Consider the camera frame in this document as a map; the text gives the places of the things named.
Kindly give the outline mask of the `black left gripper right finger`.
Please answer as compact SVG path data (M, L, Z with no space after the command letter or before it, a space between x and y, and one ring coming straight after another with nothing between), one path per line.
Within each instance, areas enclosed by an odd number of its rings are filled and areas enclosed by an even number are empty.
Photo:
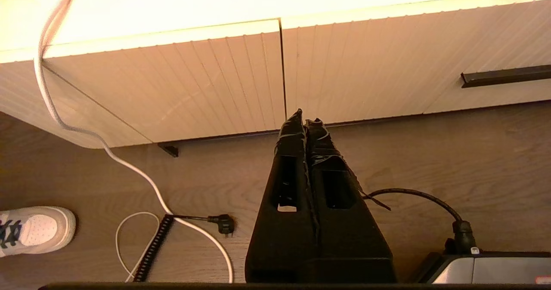
M393 255L362 199L356 175L320 119L307 120L306 155L312 193L315 254L308 280L322 284L393 284Z

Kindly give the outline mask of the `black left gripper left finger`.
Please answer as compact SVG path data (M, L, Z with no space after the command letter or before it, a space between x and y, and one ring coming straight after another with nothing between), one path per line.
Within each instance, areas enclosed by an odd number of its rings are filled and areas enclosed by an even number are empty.
M249 284L315 284L315 218L302 110L282 125L245 260Z

